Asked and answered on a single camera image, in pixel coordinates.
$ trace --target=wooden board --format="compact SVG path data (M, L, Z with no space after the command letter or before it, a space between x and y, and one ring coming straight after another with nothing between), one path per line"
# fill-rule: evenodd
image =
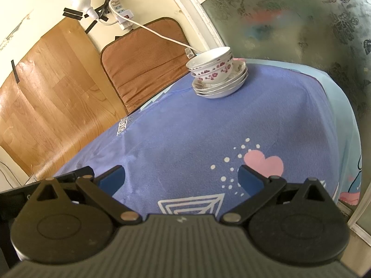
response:
M31 175L53 175L125 114L99 54L65 18L17 64L0 88L0 145Z

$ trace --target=plate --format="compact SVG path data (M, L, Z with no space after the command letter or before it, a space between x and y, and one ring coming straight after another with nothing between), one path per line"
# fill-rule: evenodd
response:
M240 75L240 77L238 77L237 79L233 80L232 82L229 82L227 84L224 84L222 87L219 87L216 90L213 89L212 91L201 92L201 91L198 91L198 90L194 89L194 91L196 93L199 93L199 94L202 94L202 95L213 95L213 94L216 94L216 93L221 93L221 92L227 91L228 89L231 89L231 88L235 87L236 85L238 85L247 76L248 76L248 73L245 70L244 73L242 75Z
M216 94L211 94L211 95L203 95L203 94L199 94L199 93L196 92L196 95L200 96L200 97L207 98L207 99L215 99L215 98L226 97L226 96L231 95L232 93L236 92L240 87L242 87L242 85L244 84L244 82L247 79L247 75L248 74L246 74L245 78L238 85L228 89L227 91L224 91L224 92L221 92L221 93L216 93Z
M216 90L216 89L219 89L221 87L224 87L225 85L227 85L227 84L235 81L236 79L238 79L239 77L241 77L241 75L243 75L243 73L245 72L245 70L247 71L247 66L246 66L246 63L244 61L234 60L233 61L232 72L222 82L220 82L218 84L205 84L202 81L200 81L200 80L198 80L198 79L195 78L193 80L193 82L192 82L192 87L195 90L200 91L200 92L213 91L213 90Z

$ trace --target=white cable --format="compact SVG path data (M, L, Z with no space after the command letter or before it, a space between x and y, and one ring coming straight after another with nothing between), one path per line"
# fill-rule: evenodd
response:
M107 22L103 21L102 19L96 19L96 21L98 21L98 23L101 23L102 25L106 25L106 26L111 26L111 25L114 25L118 22L118 20L116 20L114 22L107 23Z
M202 51L200 51L200 50L198 50L198 49L195 49L195 48L193 48L193 47L191 47L191 46L188 46L188 45L186 45L186 44L183 44L183 43L178 42L178 41L176 41L176 40L173 40L173 39L171 39L171 38L164 37L163 35L157 33L156 31L153 31L152 29L149 29L149 28L146 27L146 26L143 26L143 25L141 25L141 24L139 24L139 23L137 23L137 22L135 22L135 21L132 21L132 20L130 20L130 19L128 19L128 18L125 18L124 16L120 15L120 14L119 14L119 13L118 13L118 12L117 12L113 7L112 7L112 6L111 6L111 1L108 3L108 5L109 5L111 11L112 11L113 13L115 13L117 16L119 16L120 18L123 18L123 19L127 20L128 22L133 23L133 24L135 24L135 25L138 25L138 26L140 26L140 27L142 27L142 28L144 28L144 29L147 29L148 31L151 31L151 32L154 33L155 35L158 35L160 38L163 38L163 39L165 39L165 40L168 40L168 41L171 41L171 42L177 43L177 44L179 44L179 45L182 45L182 46L185 46L185 47L191 48L192 50L194 50L194 51L196 51L196 52L202 53Z

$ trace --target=light bulb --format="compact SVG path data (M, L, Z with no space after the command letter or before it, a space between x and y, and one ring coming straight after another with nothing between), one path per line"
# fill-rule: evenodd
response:
M74 9L87 13L94 20L98 19L98 14L91 7L91 0L70 0Z

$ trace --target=wall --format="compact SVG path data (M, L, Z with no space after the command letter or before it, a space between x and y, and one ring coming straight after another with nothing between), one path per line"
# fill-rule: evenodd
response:
M92 0L92 6L98 7L103 1ZM183 27L191 46L203 50L203 45L197 34L173 0L122 1L123 6L131 9L135 15L134 19L141 24L163 16L174 18ZM8 44L0 51L0 85L2 85L12 70L10 61L14 60L17 64L43 34L64 18L62 16L63 8L69 7L70 4L69 0L0 0L0 4L6 5L6 7L0 8L0 43L30 13L29 19L23 21ZM87 18L82 19L80 23L86 29L91 21L90 18ZM97 24L89 33L89 37L97 50L101 51L105 45L115 39L115 36L124 33L117 25L102 26ZM7 165L13 170L16 166L9 158L5 151L1 149L0 161L9 162ZM4 189L2 180L3 178L0 177L0 190Z

